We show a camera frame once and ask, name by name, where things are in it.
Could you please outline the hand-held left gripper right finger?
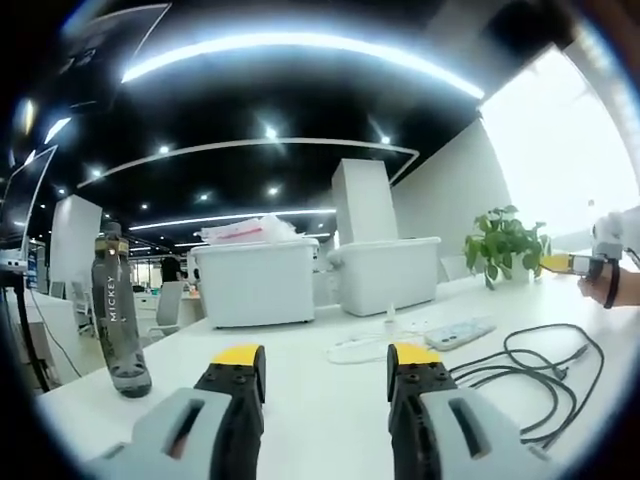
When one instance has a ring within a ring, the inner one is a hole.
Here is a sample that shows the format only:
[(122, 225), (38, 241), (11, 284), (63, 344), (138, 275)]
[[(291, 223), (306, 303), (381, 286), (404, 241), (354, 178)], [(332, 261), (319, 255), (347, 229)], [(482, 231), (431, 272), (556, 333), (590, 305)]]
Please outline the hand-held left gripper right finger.
[(394, 342), (387, 350), (388, 430), (396, 479), (549, 479), (550, 457), (516, 424), (460, 388), (439, 355)]

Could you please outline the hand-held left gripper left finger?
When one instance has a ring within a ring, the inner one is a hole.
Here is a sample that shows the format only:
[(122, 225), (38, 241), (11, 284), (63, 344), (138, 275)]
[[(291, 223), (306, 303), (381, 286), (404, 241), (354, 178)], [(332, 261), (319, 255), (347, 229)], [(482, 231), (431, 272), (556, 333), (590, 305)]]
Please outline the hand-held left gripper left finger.
[(89, 461), (92, 479), (254, 479), (264, 432), (266, 354), (259, 344), (218, 353), (134, 424), (131, 440)]

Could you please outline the person's right hand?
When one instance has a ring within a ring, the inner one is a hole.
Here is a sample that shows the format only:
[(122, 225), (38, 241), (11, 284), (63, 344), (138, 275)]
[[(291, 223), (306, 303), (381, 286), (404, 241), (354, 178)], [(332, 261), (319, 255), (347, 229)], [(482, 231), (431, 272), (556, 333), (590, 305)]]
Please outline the person's right hand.
[(608, 298), (611, 280), (611, 270), (604, 269), (597, 279), (580, 278), (577, 285), (583, 297), (590, 298), (604, 306)]

